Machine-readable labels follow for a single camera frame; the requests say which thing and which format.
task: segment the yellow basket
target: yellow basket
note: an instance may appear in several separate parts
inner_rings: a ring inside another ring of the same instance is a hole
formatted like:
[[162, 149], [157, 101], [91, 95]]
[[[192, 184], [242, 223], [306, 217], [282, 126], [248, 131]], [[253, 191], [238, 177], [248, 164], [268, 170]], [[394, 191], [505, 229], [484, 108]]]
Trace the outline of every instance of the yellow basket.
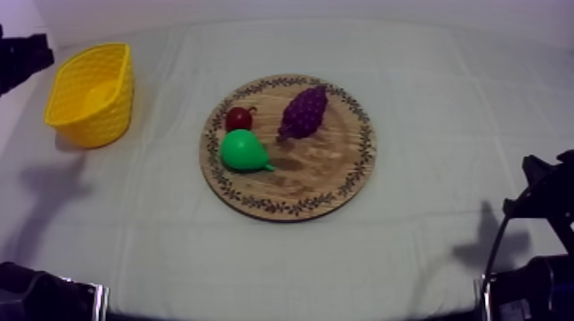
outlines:
[[100, 44], [60, 67], [44, 122], [80, 147], [103, 146], [126, 132], [132, 99], [130, 47]]

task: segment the red apple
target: red apple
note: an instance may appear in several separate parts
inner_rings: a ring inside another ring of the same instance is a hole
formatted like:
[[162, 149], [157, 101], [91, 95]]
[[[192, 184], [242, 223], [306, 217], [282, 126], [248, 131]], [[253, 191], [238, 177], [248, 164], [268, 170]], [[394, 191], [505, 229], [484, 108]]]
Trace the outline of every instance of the red apple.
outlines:
[[257, 110], [255, 107], [249, 109], [243, 107], [231, 108], [225, 117], [225, 129], [227, 131], [234, 131], [236, 129], [246, 129], [250, 131], [253, 125], [253, 116], [251, 113], [255, 110]]

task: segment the table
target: table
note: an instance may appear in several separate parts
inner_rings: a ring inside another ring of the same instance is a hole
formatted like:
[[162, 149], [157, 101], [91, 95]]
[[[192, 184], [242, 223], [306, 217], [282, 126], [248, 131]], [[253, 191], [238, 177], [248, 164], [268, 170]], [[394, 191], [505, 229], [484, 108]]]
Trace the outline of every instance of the table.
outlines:
[[[263, 20], [103, 41], [132, 47], [128, 133], [87, 152], [57, 139], [42, 121], [51, 68], [0, 159], [0, 244], [4, 260], [109, 286], [115, 311], [335, 321], [470, 308], [502, 201], [526, 186], [521, 158], [553, 161], [574, 138], [574, 60], [513, 38], [384, 20]], [[377, 133], [365, 188], [304, 224], [233, 212], [198, 166], [211, 109], [275, 73], [342, 86]], [[562, 252], [545, 222], [517, 220], [497, 266]]]

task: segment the wooden plate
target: wooden plate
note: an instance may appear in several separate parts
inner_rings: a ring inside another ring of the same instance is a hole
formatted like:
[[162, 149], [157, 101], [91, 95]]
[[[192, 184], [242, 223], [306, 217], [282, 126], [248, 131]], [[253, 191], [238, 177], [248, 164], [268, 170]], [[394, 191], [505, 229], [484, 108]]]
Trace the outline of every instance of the wooden plate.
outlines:
[[[327, 86], [329, 99], [321, 127], [311, 137], [276, 143], [284, 109], [316, 85]], [[275, 172], [236, 173], [221, 164], [227, 110], [252, 106], [252, 131]], [[322, 79], [281, 74], [248, 83], [220, 103], [203, 130], [199, 157], [203, 176], [225, 203], [253, 218], [296, 222], [325, 215], [355, 196], [371, 174], [376, 145], [368, 116], [345, 90]]]

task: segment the green pear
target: green pear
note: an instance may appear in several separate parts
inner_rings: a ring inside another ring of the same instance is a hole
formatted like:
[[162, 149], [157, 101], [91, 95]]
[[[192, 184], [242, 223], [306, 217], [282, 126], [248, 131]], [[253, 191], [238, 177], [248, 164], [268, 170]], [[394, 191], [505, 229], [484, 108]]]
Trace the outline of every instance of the green pear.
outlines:
[[221, 143], [221, 159], [238, 171], [254, 171], [262, 168], [273, 170], [269, 155], [253, 132], [236, 129], [230, 131]]

